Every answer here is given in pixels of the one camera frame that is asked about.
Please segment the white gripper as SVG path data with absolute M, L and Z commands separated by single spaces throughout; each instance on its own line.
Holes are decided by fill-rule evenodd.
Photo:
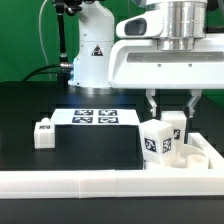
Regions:
M 110 54 L 108 81 L 114 88 L 147 89 L 151 114 L 157 115 L 154 89 L 191 89 L 185 114 L 192 118 L 200 89 L 224 89 L 224 33 L 178 35 L 164 16 L 143 14 L 117 24 L 120 38 Z

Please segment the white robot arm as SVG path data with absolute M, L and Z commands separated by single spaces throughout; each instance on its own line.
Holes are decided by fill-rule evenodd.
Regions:
M 102 0 L 52 0 L 65 83 L 89 94 L 117 89 L 191 92 L 188 112 L 204 89 L 224 89 L 224 31 L 208 34 L 208 0 L 133 0 L 145 9 L 118 24 Z

